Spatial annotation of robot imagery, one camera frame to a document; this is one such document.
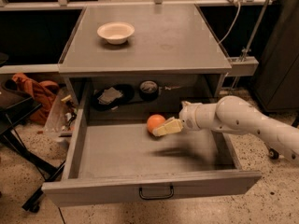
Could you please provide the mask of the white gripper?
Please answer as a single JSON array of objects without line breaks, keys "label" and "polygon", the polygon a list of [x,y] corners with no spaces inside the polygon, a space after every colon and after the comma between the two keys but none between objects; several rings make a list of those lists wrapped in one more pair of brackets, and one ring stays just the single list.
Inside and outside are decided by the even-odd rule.
[{"label": "white gripper", "polygon": [[179,112],[179,119],[174,117],[167,119],[152,130],[156,137],[165,136],[171,133],[180,133],[183,129],[201,130],[214,129],[218,126],[219,120],[216,116],[215,104],[182,102],[182,109]]}]

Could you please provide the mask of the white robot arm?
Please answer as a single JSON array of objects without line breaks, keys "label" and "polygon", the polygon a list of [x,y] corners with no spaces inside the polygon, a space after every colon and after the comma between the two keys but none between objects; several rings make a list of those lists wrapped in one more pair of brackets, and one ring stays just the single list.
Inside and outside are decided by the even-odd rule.
[{"label": "white robot arm", "polygon": [[299,164],[299,129],[272,119],[236,96],[222,97],[217,103],[182,102],[178,118],[170,118],[152,129],[154,136],[183,130],[209,129],[217,133],[253,134],[265,142],[271,158],[282,155]]}]

